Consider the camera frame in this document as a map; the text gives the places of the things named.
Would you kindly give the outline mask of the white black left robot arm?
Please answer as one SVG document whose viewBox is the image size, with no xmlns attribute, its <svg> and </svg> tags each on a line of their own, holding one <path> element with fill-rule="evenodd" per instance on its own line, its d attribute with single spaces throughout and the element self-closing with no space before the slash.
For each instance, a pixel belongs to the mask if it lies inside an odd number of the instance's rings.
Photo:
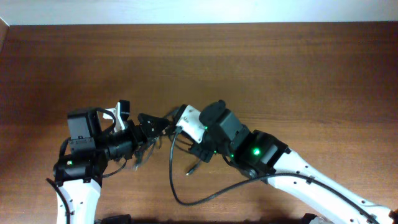
<svg viewBox="0 0 398 224">
<path fill-rule="evenodd" d="M 144 151 L 170 124 L 148 114 L 138 116 L 139 124 L 128 117 L 129 110 L 120 106 L 68 114 L 70 137 L 60 146 L 54 178 L 48 181 L 57 194 L 57 223 L 94 223 L 108 162 L 135 157 L 141 165 Z"/>
</svg>

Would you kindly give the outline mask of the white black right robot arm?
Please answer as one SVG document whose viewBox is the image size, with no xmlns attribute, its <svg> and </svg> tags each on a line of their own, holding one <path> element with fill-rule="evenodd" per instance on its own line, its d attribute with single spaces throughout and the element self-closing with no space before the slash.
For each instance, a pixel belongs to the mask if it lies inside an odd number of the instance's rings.
<svg viewBox="0 0 398 224">
<path fill-rule="evenodd" d="M 220 100 L 199 111 L 188 105 L 183 121 L 191 148 L 208 162 L 213 154 L 250 179 L 287 192 L 332 223 L 397 223 L 397 212 L 356 195 L 317 171 L 275 136 L 250 131 Z"/>
</svg>

